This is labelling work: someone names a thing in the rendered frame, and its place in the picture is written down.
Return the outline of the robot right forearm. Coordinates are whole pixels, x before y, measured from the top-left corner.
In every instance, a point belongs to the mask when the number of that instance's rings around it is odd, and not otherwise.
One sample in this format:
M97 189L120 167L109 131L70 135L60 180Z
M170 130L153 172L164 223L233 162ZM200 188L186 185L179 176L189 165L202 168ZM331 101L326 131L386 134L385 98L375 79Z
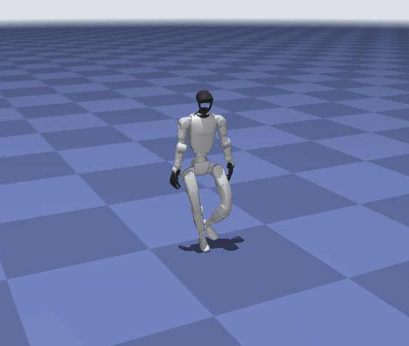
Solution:
M177 144L176 149L175 149L175 163L174 166L172 168L172 171L176 174L176 171L178 169L181 170L182 168L182 159L184 157L184 153L182 152L178 152L179 149L179 144Z

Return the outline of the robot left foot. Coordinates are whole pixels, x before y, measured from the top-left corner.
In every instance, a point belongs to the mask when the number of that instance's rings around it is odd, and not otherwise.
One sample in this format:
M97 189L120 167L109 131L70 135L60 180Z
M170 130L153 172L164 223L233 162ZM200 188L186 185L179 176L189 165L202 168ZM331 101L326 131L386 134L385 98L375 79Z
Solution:
M203 219L203 221L204 221L204 226L205 226L205 222L207 222L207 220ZM210 225L210 224L208 224L208 225ZM205 226L204 231L206 232L206 234L208 235L208 237L210 239L212 239L212 240L217 240L218 239L218 234L214 231L212 226L210 226L208 228Z

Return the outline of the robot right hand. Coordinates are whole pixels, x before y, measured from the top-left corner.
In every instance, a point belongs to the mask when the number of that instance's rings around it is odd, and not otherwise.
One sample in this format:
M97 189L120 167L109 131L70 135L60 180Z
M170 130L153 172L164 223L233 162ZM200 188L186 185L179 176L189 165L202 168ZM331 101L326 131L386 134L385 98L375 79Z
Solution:
M170 183L176 189L179 189L179 187L181 187L179 182L178 182L178 176L179 175L180 175L180 169L178 169L176 171L176 174L172 171L172 175L170 177ZM177 185L178 185L178 187L177 187Z

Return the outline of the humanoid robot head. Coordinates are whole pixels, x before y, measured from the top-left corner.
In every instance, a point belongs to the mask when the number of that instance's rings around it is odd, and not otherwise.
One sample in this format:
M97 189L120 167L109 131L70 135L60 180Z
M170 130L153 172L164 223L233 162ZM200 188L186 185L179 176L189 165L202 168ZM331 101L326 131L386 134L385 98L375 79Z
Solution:
M198 101L199 111L195 113L194 115L200 113L201 115L197 115L198 117L201 117L201 118L208 117L209 114L207 115L206 113L209 112L209 110L211 109L211 106L214 100L211 93L206 90L199 91L196 95L196 99ZM201 103L210 103L210 106L209 108L201 107Z

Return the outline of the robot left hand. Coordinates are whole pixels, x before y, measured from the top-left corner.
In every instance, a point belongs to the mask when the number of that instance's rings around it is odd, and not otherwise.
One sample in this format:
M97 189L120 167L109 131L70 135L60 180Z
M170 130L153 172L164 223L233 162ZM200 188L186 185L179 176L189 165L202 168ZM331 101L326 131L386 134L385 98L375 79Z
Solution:
M227 164L227 168L229 169L229 174L227 174L227 179L228 179L228 181L230 180L230 178L231 178L231 175L232 175L232 172L233 172L233 168L234 168L234 165L232 166L232 163L228 163Z

